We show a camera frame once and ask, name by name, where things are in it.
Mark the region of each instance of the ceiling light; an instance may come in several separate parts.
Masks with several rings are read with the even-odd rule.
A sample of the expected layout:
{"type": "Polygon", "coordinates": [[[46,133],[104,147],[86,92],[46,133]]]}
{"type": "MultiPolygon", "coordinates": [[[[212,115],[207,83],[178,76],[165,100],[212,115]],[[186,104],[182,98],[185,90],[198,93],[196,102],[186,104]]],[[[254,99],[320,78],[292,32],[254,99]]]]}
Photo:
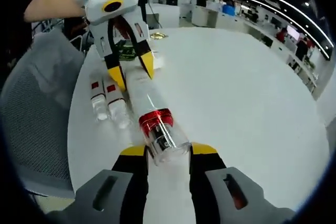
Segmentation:
{"type": "Polygon", "coordinates": [[[242,9],[250,10],[250,8],[247,7],[247,6],[245,6],[245,5],[241,5],[240,7],[241,7],[242,9]]]}
{"type": "MultiPolygon", "coordinates": [[[[271,9],[271,10],[273,10],[273,11],[278,11],[278,10],[276,10],[275,8],[273,8],[273,7],[271,7],[271,6],[269,6],[269,5],[266,5],[266,4],[264,4],[264,3],[262,3],[262,2],[259,2],[259,1],[257,1],[257,0],[251,0],[251,1],[254,1],[254,2],[256,2],[256,3],[258,3],[258,4],[262,4],[262,5],[264,5],[264,6],[266,6],[266,7],[268,7],[269,9],[271,9]]],[[[282,13],[282,12],[279,12],[283,17],[285,17],[285,18],[287,18],[288,20],[290,20],[291,22],[291,24],[292,23],[295,23],[295,25],[297,25],[299,28],[301,28],[305,33],[307,33],[308,35],[309,35],[309,37],[315,42],[315,44],[319,47],[319,48],[321,48],[321,50],[322,50],[322,52],[324,53],[324,55],[328,58],[328,59],[330,59],[330,56],[327,54],[327,52],[324,50],[324,48],[318,43],[318,41],[316,40],[316,39],[314,39],[314,37],[312,37],[311,36],[311,34],[309,33],[309,32],[307,32],[299,23],[297,23],[295,20],[293,20],[292,18],[290,18],[290,17],[288,17],[286,14],[284,14],[284,13],[282,13]]]]}
{"type": "Polygon", "coordinates": [[[304,12],[302,12],[301,10],[297,9],[295,6],[293,6],[292,4],[284,1],[284,0],[278,0],[281,1],[283,3],[285,3],[286,5],[290,6],[291,8],[293,8],[294,10],[296,10],[298,13],[300,13],[303,17],[305,17],[307,20],[309,20],[309,22],[311,22],[323,35],[324,37],[327,39],[327,41],[330,43],[330,45],[332,47],[334,47],[333,42],[331,41],[331,39],[326,35],[326,33],[310,18],[308,17],[304,12]]]}

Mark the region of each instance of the desk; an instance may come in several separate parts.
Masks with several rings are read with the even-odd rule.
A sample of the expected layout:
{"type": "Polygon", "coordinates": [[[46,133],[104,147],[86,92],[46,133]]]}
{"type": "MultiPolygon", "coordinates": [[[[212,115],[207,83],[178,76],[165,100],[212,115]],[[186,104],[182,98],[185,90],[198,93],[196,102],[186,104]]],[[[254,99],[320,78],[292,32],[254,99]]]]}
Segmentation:
{"type": "MultiPolygon", "coordinates": [[[[159,15],[159,22],[163,28],[178,28],[180,24],[180,8],[173,5],[151,3],[154,14],[159,15]]],[[[146,13],[153,14],[149,4],[146,13]]]]}
{"type": "Polygon", "coordinates": [[[306,73],[307,77],[309,78],[310,82],[313,84],[313,87],[310,89],[311,92],[313,92],[314,88],[317,86],[315,78],[312,74],[312,72],[308,69],[308,67],[295,55],[294,52],[292,52],[289,48],[287,48],[283,43],[279,42],[274,35],[272,35],[269,31],[266,31],[262,27],[259,27],[255,24],[252,24],[251,22],[247,20],[243,20],[244,24],[246,26],[251,27],[252,29],[255,29],[259,31],[264,36],[267,36],[270,38],[273,42],[271,45],[271,50],[273,50],[286,64],[289,63],[290,58],[295,60],[300,68],[306,73]]]}
{"type": "MultiPolygon", "coordinates": [[[[250,35],[197,27],[160,31],[168,37],[152,43],[165,55],[165,66],[154,83],[190,141],[216,148],[226,166],[257,182],[275,206],[297,210],[329,160],[326,129],[301,80],[250,35]]],[[[91,48],[73,93],[68,159],[74,191],[102,169],[111,169],[136,139],[119,137],[108,122],[94,123],[89,73],[101,64],[91,48]]],[[[151,163],[149,173],[154,170],[151,163]]],[[[180,196],[188,197],[187,184],[182,191],[180,196]]],[[[167,194],[158,197],[156,202],[171,200],[167,194]]],[[[190,199],[179,199],[169,212],[190,206],[190,199]]],[[[159,208],[151,200],[148,204],[159,208]]],[[[153,220],[144,223],[158,222],[153,220]]],[[[186,217],[185,223],[192,222],[186,217]]]]}
{"type": "Polygon", "coordinates": [[[207,9],[206,7],[203,7],[203,6],[195,5],[193,7],[191,23],[195,26],[201,26],[201,27],[207,26],[208,16],[210,12],[215,12],[215,11],[207,9]]]}

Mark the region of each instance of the small bottle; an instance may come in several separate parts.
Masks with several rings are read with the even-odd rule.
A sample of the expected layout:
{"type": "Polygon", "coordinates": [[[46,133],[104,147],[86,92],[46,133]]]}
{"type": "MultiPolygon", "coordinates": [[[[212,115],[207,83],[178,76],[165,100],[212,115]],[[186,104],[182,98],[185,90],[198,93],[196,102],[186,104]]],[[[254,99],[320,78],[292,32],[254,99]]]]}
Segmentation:
{"type": "Polygon", "coordinates": [[[142,68],[126,73],[136,119],[156,165],[188,153],[191,143],[173,118],[153,81],[142,68]]]}
{"type": "Polygon", "coordinates": [[[103,79],[106,102],[111,114],[111,119],[116,125],[125,129],[130,123],[125,99],[120,91],[118,84],[109,76],[103,79]]]}
{"type": "Polygon", "coordinates": [[[96,121],[103,121],[109,117],[106,98],[101,75],[94,72],[90,74],[91,102],[96,121]]]}

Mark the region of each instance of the mesh office chair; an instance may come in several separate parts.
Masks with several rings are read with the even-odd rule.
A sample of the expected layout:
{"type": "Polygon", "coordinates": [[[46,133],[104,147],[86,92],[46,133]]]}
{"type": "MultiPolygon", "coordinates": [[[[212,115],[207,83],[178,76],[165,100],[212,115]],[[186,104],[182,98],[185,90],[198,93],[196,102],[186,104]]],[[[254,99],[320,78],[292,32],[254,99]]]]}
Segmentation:
{"type": "Polygon", "coordinates": [[[25,188],[73,198],[67,157],[72,93],[84,56],[61,31],[38,34],[1,92],[9,154],[25,188]]]}

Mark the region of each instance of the computer monitor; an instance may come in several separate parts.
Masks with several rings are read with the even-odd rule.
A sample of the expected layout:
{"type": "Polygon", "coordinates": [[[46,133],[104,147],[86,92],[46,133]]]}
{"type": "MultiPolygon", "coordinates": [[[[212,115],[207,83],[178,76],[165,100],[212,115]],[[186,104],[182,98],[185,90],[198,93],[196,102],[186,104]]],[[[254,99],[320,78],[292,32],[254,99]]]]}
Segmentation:
{"type": "Polygon", "coordinates": [[[281,27],[281,21],[277,20],[276,18],[272,17],[271,23],[276,25],[277,27],[281,27]]]}
{"type": "Polygon", "coordinates": [[[290,36],[292,36],[295,40],[299,40],[300,38],[300,33],[296,31],[293,27],[290,25],[287,26],[287,32],[290,36]]]}

